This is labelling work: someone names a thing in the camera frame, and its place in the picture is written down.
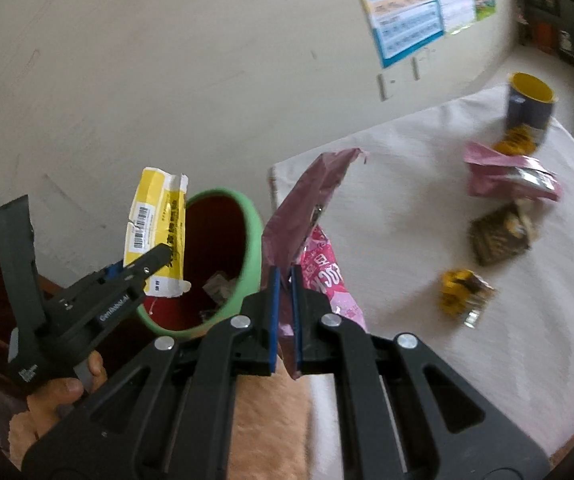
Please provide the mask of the person's left hand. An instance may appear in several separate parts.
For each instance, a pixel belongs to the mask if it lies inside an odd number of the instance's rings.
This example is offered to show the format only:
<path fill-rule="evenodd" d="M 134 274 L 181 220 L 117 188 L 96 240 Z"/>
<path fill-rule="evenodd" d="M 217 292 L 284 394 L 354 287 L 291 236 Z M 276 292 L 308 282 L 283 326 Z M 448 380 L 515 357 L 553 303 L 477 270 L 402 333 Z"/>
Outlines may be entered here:
<path fill-rule="evenodd" d="M 98 351 L 93 351 L 89 355 L 87 368 L 92 376 L 90 392 L 95 392 L 107 381 L 104 361 Z M 43 437 L 60 421 L 58 413 L 60 406 L 74 404 L 86 393 L 82 382 L 73 377 L 54 379 L 36 389 L 28 397 L 34 440 Z"/>

